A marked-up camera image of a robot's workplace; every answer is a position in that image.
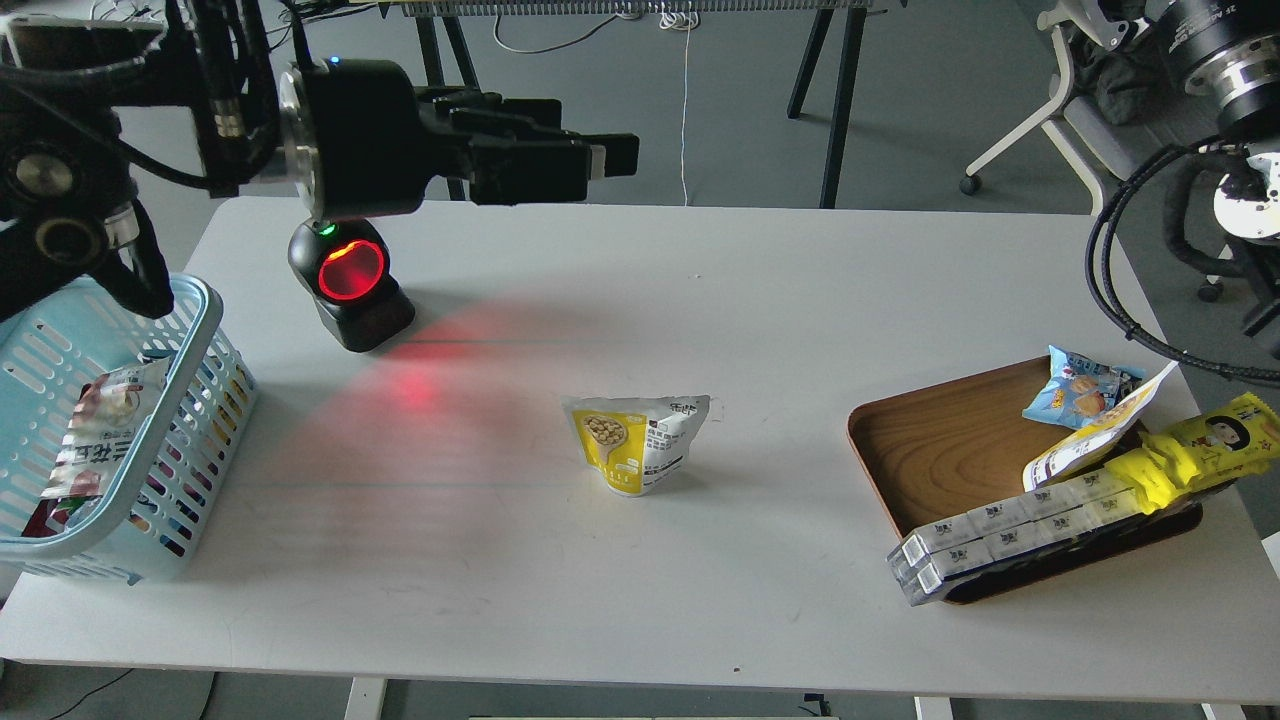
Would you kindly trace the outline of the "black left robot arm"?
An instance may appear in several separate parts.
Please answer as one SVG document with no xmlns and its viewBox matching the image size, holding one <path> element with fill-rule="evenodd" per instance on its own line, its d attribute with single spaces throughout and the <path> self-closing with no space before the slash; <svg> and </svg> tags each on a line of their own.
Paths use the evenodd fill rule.
<svg viewBox="0 0 1280 720">
<path fill-rule="evenodd" d="M 256 1 L 168 1 L 160 24 L 14 17 L 3 29 L 3 318 L 81 277 L 129 313 L 174 306 L 132 170 L 233 197 L 283 155 L 311 217 L 410 214 L 435 178 L 477 205 L 577 202 L 632 176 L 631 133 L 582 135 L 553 99 L 420 86 L 383 59 L 273 69 Z"/>
</svg>

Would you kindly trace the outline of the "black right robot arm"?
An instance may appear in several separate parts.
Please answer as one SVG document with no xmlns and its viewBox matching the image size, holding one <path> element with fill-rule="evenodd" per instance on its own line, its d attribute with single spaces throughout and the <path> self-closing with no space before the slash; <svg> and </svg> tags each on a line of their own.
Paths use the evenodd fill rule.
<svg viewBox="0 0 1280 720">
<path fill-rule="evenodd" d="M 1147 1 L 1143 18 L 1172 85 L 1213 100 L 1216 131 L 1193 143 L 1161 147 L 1119 184 L 1085 242 L 1088 291 L 1126 340 L 1158 356 L 1226 380 L 1276 388 L 1274 369 L 1199 357 L 1148 332 L 1114 288 L 1111 247 L 1129 202 L 1171 167 L 1162 210 L 1165 249 L 1199 275 L 1244 281 L 1256 304 L 1243 319 L 1242 333 L 1270 355 L 1277 354 L 1277 4 Z M 1224 232 L 1226 255 L 1221 258 L 1187 240 L 1190 193 L 1203 174 L 1219 181 L 1212 206 Z"/>
</svg>

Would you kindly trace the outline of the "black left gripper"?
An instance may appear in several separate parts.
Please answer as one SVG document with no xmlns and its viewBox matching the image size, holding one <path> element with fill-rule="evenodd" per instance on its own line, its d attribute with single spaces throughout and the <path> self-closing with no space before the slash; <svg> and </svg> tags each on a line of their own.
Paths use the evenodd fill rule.
<svg viewBox="0 0 1280 720">
<path fill-rule="evenodd" d="M 637 172 L 639 136 L 566 129 L 557 99 L 415 85 L 388 60 L 296 63 L 278 100 L 288 174 L 317 222 L 413 213 L 435 178 L 511 206 L 579 202 L 589 182 Z"/>
</svg>

